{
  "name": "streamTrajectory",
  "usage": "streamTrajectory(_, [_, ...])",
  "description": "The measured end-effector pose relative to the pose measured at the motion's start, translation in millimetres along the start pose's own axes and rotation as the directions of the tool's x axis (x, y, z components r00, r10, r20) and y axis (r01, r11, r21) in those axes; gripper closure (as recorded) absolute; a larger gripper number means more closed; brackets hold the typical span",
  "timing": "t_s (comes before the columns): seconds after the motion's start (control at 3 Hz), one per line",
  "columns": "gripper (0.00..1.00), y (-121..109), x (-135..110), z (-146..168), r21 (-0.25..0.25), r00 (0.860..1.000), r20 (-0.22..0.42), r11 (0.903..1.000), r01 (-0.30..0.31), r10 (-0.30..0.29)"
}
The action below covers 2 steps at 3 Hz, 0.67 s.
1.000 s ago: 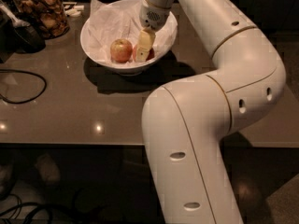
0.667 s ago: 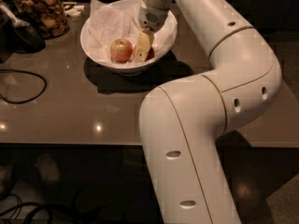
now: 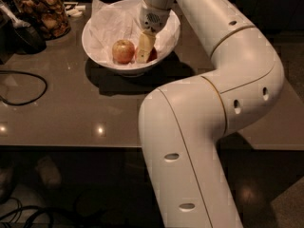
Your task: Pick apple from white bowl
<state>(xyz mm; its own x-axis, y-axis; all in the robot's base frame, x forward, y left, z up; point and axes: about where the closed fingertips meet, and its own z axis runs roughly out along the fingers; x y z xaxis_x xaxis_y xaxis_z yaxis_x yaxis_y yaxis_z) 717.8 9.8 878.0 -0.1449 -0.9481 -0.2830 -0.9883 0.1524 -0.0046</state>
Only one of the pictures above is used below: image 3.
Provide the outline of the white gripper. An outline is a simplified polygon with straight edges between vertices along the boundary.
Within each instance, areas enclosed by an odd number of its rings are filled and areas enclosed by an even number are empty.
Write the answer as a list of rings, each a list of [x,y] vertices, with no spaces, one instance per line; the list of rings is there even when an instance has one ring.
[[[169,14],[169,9],[154,8],[142,0],[139,23],[143,32],[139,37],[139,43],[136,48],[150,52],[155,47],[156,37],[154,34],[159,33],[166,26]]]

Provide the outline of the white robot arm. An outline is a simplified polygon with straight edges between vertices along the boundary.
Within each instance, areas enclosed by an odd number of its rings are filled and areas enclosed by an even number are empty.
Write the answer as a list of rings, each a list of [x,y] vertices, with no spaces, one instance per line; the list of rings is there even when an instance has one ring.
[[[165,228],[243,228],[216,143],[269,112],[283,87],[283,66],[228,0],[143,0],[141,14],[166,21],[174,3],[214,69],[162,85],[142,102],[142,153],[162,221]]]

